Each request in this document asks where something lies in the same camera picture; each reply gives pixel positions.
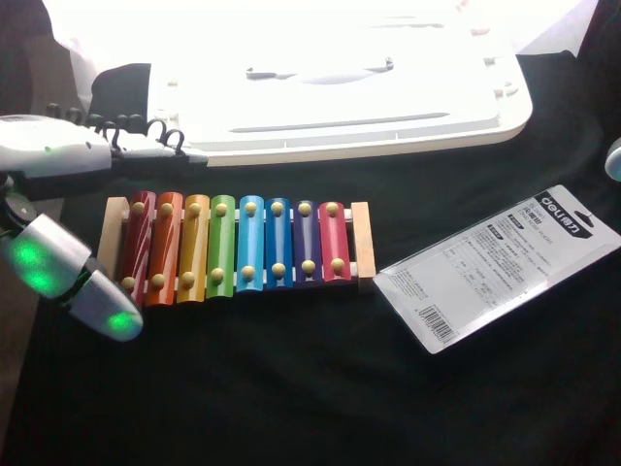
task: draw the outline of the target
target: table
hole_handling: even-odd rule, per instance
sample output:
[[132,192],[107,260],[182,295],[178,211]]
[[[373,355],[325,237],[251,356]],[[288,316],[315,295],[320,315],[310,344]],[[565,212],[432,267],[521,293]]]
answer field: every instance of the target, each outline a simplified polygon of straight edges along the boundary
[[[604,172],[604,135],[579,65],[568,53],[520,62],[535,112],[506,143],[116,180],[67,199],[61,219],[96,247],[106,198],[138,189],[365,200],[381,268],[562,183],[621,231],[621,193]],[[109,89],[106,108],[93,112],[132,113],[120,96],[146,84],[132,85],[115,101]],[[621,459],[620,283],[616,252],[436,356],[378,292],[153,309],[144,334],[123,345],[42,302],[0,464]]]

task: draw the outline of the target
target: green light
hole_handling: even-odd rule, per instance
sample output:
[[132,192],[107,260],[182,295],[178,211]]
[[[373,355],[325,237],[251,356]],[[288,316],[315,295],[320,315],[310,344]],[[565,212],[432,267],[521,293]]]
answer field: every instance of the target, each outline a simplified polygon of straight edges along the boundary
[[39,267],[47,257],[40,245],[30,241],[21,241],[14,245],[15,263],[21,267]]
[[58,282],[53,276],[39,270],[24,274],[23,280],[28,286],[42,294],[53,294],[58,288]]
[[126,313],[115,314],[108,318],[108,327],[117,334],[130,333],[134,331],[136,322]]

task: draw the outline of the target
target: toy xylophone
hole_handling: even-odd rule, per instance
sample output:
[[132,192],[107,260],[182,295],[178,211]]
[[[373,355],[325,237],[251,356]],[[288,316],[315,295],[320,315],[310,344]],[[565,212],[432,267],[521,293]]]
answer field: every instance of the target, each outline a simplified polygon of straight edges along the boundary
[[234,288],[367,284],[376,274],[366,202],[291,208],[287,199],[246,196],[236,209],[228,195],[111,197],[97,258],[139,306],[230,297]]

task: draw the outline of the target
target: xylophone bar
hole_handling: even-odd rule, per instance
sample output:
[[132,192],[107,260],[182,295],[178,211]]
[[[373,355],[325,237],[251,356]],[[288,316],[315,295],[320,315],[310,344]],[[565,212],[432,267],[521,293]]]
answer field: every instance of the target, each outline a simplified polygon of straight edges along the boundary
[[[124,242],[119,232],[123,222]],[[348,224],[353,226],[353,260]],[[162,194],[155,203],[155,194],[145,191],[132,198],[131,206],[124,198],[111,198],[98,258],[137,303],[146,291],[147,306],[173,304],[175,295],[177,302],[200,302],[230,297],[234,290],[345,284],[355,279],[368,283],[376,274],[369,208],[364,202],[345,209],[336,202],[317,206],[302,201],[292,209],[286,199],[264,202],[246,196],[236,210],[231,196],[216,196],[210,202],[207,196],[194,195],[183,205],[180,194]],[[117,262],[122,263],[120,271]]]

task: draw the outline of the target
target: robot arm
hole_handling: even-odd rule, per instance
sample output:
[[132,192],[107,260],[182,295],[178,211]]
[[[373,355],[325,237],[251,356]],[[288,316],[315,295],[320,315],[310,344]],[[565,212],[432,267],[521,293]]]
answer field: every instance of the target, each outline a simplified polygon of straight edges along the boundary
[[[49,109],[60,116],[57,106]],[[48,216],[38,215],[30,199],[64,197],[85,186],[95,190],[110,177],[135,173],[145,165],[150,172],[159,166],[166,173],[173,165],[206,164],[207,157],[184,146],[182,133],[166,131],[160,120],[150,122],[144,134],[132,134],[92,116],[86,122],[91,128],[80,126],[82,114],[74,109],[67,113],[70,117],[73,122],[0,116],[0,255],[40,295],[93,330],[128,341],[143,327],[136,304],[108,279],[87,245]],[[162,126],[157,140],[147,137],[155,123]],[[176,133],[179,141],[169,147]]]

